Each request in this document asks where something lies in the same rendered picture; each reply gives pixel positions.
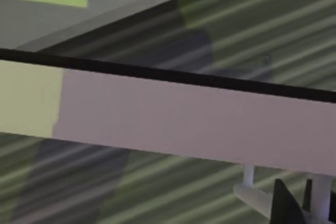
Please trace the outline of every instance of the striped surface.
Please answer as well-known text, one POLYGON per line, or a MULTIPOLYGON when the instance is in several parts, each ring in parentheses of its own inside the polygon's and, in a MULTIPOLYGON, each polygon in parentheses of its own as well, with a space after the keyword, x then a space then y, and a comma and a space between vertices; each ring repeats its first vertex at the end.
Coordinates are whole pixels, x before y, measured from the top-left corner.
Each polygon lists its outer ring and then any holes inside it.
MULTIPOLYGON (((335 90, 335 4, 176 0, 44 52, 335 90)), ((10 134, 0 145, 0 223, 266 223, 232 194, 234 164, 10 134)), ((279 177, 300 199, 304 175, 257 169, 265 190, 279 177)))

